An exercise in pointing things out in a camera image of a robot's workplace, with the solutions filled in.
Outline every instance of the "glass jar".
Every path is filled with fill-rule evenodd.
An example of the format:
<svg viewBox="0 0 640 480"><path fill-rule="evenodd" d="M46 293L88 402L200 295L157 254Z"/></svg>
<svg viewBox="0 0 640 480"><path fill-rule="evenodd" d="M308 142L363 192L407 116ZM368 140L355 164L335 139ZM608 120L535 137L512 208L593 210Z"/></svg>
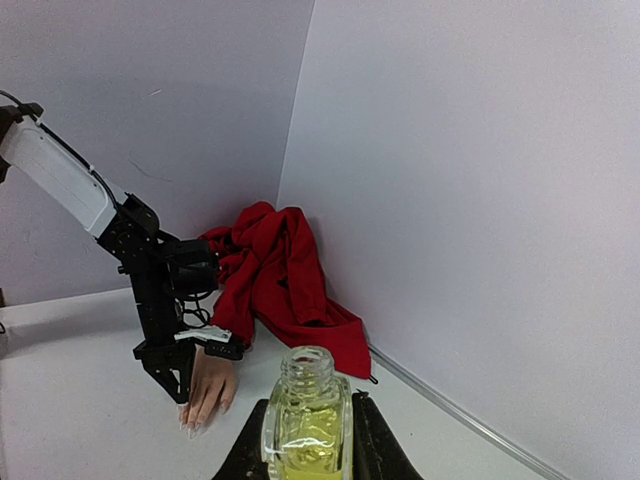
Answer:
<svg viewBox="0 0 640 480"><path fill-rule="evenodd" d="M328 350L298 347L284 357L261 445L270 480L353 478L351 388Z"/></svg>

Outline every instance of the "fake hand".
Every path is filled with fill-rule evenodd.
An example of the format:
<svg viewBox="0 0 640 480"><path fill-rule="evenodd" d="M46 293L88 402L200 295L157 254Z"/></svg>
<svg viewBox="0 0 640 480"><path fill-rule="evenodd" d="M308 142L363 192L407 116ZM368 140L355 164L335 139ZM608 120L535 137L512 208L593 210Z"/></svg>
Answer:
<svg viewBox="0 0 640 480"><path fill-rule="evenodd" d="M237 383L231 360L205 355L204 349L198 347L191 376L191 396L179 414L181 428L187 427L190 438L207 423L216 406L223 413L229 409Z"/></svg>

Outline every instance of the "red jacket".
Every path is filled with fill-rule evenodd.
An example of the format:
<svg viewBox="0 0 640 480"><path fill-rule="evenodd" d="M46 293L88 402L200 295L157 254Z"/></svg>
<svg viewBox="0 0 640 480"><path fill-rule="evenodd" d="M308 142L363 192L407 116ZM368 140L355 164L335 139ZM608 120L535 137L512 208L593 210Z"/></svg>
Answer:
<svg viewBox="0 0 640 480"><path fill-rule="evenodd" d="M371 356L362 320L327 298L313 233L299 208L280 212L266 202L246 208L232 228L205 233L220 256L220 283L212 323L245 344L258 317L290 347L318 345L336 368L369 378Z"/></svg>

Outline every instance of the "black holder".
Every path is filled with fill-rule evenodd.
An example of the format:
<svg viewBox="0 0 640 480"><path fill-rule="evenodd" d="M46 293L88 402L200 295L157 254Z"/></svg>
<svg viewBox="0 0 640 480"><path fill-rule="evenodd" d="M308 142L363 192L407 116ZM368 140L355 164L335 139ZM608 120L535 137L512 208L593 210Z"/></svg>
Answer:
<svg viewBox="0 0 640 480"><path fill-rule="evenodd" d="M191 374L196 347L192 341L150 347L142 342L133 349L133 356L142 368L164 388L178 404L187 403L191 392Z"/></svg>
<svg viewBox="0 0 640 480"><path fill-rule="evenodd" d="M354 393L354 480L423 480L366 392ZM268 400L256 404L213 480L269 480L260 440Z"/></svg>

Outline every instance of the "white tabletop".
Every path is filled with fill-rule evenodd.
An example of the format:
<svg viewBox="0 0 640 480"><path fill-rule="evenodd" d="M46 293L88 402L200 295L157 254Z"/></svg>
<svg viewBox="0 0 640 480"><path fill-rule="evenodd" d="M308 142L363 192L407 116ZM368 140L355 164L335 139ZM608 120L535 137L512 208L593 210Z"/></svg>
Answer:
<svg viewBox="0 0 640 480"><path fill-rule="evenodd" d="M267 398L286 347L258 328L238 364L231 410L189 440L170 397L134 360L142 340L131 292L0 309L3 480L211 479L249 413ZM416 469L430 479L535 480L538 475L374 366L368 390Z"/></svg>

